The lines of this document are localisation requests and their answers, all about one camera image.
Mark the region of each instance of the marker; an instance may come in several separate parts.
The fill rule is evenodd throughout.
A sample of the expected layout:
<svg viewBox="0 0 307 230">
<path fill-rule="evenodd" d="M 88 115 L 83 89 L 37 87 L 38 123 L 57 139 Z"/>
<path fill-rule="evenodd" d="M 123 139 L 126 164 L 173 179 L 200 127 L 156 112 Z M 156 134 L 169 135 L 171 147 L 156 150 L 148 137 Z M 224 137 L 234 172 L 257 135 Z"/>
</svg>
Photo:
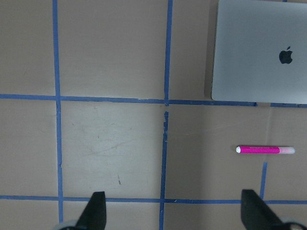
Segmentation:
<svg viewBox="0 0 307 230">
<path fill-rule="evenodd" d="M 295 149 L 292 147 L 277 146 L 238 146 L 237 153 L 258 153 L 258 154 L 293 154 Z"/>
</svg>

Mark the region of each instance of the laptop lid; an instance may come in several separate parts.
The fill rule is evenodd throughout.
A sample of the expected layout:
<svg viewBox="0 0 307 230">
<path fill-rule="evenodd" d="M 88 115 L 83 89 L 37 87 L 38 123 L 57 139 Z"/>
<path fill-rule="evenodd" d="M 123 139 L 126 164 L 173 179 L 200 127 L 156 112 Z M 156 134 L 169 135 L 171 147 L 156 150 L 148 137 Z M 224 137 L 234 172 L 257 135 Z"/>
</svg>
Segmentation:
<svg viewBox="0 0 307 230">
<path fill-rule="evenodd" d="M 220 0 L 212 99 L 307 104 L 307 4 Z"/>
</svg>

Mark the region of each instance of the scratch mark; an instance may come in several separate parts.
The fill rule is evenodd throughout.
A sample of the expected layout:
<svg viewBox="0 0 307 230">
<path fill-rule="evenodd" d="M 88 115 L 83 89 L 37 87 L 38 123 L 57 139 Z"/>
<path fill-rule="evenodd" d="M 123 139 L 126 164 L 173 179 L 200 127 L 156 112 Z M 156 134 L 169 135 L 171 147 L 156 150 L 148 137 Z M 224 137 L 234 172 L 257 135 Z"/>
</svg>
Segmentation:
<svg viewBox="0 0 307 230">
<path fill-rule="evenodd" d="M 119 178 L 119 175 L 117 174 L 117 178 L 118 178 L 118 183 L 119 183 L 119 185 L 121 185 L 121 183 L 120 183 L 120 178 Z"/>
</svg>

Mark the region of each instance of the floor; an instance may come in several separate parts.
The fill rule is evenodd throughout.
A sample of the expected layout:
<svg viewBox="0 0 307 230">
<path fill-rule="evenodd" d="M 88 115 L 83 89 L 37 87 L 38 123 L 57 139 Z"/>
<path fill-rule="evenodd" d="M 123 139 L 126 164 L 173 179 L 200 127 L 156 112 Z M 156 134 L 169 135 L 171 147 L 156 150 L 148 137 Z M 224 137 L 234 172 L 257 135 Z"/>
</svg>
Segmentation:
<svg viewBox="0 0 307 230">
<path fill-rule="evenodd" d="M 210 99 L 216 8 L 0 1 L 0 229 L 52 229 L 105 191 L 107 230 L 243 230 L 243 188 L 307 224 L 307 106 Z"/>
</svg>

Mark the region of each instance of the vertical blue tape line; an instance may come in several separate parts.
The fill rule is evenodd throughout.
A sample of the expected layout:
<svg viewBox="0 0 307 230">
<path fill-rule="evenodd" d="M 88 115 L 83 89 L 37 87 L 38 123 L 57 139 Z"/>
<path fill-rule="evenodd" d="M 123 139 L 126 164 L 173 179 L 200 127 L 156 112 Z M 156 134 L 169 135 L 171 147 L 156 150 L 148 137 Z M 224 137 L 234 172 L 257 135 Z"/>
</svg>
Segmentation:
<svg viewBox="0 0 307 230">
<path fill-rule="evenodd" d="M 59 35 L 58 35 L 58 1 L 52 1 L 53 16 L 53 52 L 54 75 L 57 105 L 57 158 L 58 158 L 58 196 L 59 196 L 59 222 L 63 222 L 63 176 L 62 176 L 62 131 L 61 131 L 61 99 L 59 85 Z"/>
<path fill-rule="evenodd" d="M 168 0 L 166 46 L 165 46 L 165 72 L 164 72 L 164 96 L 165 96 L 164 100 L 166 106 L 168 106 L 168 94 L 169 94 L 169 65 L 171 57 L 172 15 L 173 15 L 173 0 Z"/>
<path fill-rule="evenodd" d="M 163 224 L 164 224 L 168 111 L 164 113 L 164 118 L 165 122 L 164 122 L 163 147 L 162 147 L 162 172 L 161 172 L 161 193 L 160 193 L 161 203 L 160 203 L 160 215 L 159 215 L 159 230 L 163 230 Z"/>
<path fill-rule="evenodd" d="M 262 176 L 261 176 L 261 188 L 260 188 L 260 198 L 264 199 L 264 190 L 265 190 L 265 180 L 267 177 L 267 169 L 268 169 L 268 163 L 264 162 L 262 166 Z"/>
</svg>

